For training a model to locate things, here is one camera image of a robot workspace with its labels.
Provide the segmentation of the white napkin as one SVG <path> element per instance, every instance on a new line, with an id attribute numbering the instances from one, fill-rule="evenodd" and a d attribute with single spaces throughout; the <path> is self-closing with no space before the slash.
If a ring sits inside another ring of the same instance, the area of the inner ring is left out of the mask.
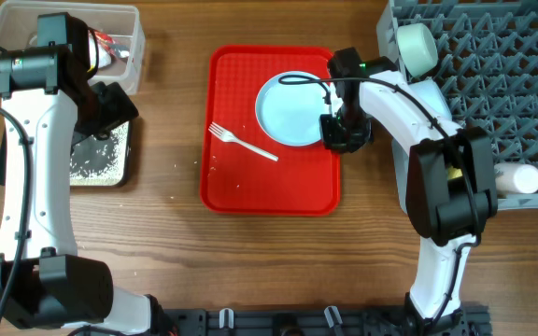
<path id="1" fill-rule="evenodd" d="M 89 36 L 89 52 L 91 69 L 98 65 L 99 69 L 105 68 L 112 63 L 112 58 L 106 45 L 97 39 L 97 43 L 94 43 L 92 36 Z"/>

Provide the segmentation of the light blue plate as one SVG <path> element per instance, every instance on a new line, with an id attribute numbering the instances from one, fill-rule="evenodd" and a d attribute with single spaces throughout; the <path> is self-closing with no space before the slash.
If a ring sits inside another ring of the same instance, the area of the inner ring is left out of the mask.
<path id="1" fill-rule="evenodd" d="M 256 101 L 256 118 L 274 141 L 289 147 L 306 147 L 321 140 L 320 117 L 332 109 L 332 85 L 314 83 L 316 75 L 283 72 L 268 79 Z"/>

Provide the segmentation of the red snack wrapper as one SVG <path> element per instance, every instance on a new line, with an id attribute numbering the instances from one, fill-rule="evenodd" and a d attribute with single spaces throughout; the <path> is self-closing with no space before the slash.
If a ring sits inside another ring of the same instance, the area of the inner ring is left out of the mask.
<path id="1" fill-rule="evenodd" d="M 104 48 L 110 55 L 119 59 L 127 59 L 130 56 L 130 50 L 127 46 L 115 40 L 110 35 L 100 31 L 94 31 L 98 44 Z"/>

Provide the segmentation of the mint green bowl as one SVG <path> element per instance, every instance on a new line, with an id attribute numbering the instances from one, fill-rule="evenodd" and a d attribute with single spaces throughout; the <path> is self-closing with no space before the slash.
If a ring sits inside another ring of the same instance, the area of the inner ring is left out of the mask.
<path id="1" fill-rule="evenodd" d="M 398 28 L 397 43 L 401 59 L 412 77 L 421 77 L 438 63 L 438 50 L 429 28 L 414 23 Z"/>

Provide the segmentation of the yellow plastic cup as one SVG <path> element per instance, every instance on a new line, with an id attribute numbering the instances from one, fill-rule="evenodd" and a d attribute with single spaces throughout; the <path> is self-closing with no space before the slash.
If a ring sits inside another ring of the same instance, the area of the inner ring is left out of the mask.
<path id="1" fill-rule="evenodd" d="M 460 168 L 449 166 L 446 168 L 447 180 L 454 180 L 463 177 L 463 172 Z"/>

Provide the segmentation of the white plastic cup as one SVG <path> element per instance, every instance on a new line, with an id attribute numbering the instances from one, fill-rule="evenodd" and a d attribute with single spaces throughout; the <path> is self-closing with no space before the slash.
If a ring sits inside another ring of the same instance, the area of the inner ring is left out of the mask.
<path id="1" fill-rule="evenodd" d="M 538 191 L 538 169 L 525 163 L 494 165 L 495 183 L 499 194 L 533 194 Z"/>

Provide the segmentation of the light blue bowl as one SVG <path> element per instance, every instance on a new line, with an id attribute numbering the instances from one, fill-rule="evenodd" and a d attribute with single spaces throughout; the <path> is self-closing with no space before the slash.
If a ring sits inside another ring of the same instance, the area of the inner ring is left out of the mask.
<path id="1" fill-rule="evenodd" d="M 432 79 L 425 79 L 409 85 L 414 93 L 435 112 L 438 118 L 452 120 L 446 99 Z"/>

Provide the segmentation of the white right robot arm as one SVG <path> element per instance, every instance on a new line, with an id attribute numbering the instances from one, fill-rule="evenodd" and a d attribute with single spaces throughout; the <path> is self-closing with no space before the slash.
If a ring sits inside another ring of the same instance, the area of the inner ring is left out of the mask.
<path id="1" fill-rule="evenodd" d="M 386 57 L 365 62 L 356 49 L 340 49 L 327 67 L 330 99 L 342 104 L 319 119 L 323 145 L 352 153 L 372 142 L 377 121 L 409 159 L 405 206 L 420 251 L 405 325 L 415 334 L 451 329 L 460 323 L 468 255 L 498 209 L 489 136 L 437 114 Z"/>

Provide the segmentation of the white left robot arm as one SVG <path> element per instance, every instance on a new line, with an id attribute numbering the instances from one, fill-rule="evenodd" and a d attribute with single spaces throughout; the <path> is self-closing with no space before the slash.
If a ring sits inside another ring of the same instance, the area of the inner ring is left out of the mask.
<path id="1" fill-rule="evenodd" d="M 90 136 L 136 116 L 117 84 L 90 84 L 88 42 L 48 42 L 0 55 L 7 132 L 0 228 L 0 323 L 72 334 L 172 335 L 158 301 L 116 287 L 108 266 L 78 254 L 70 156 Z"/>

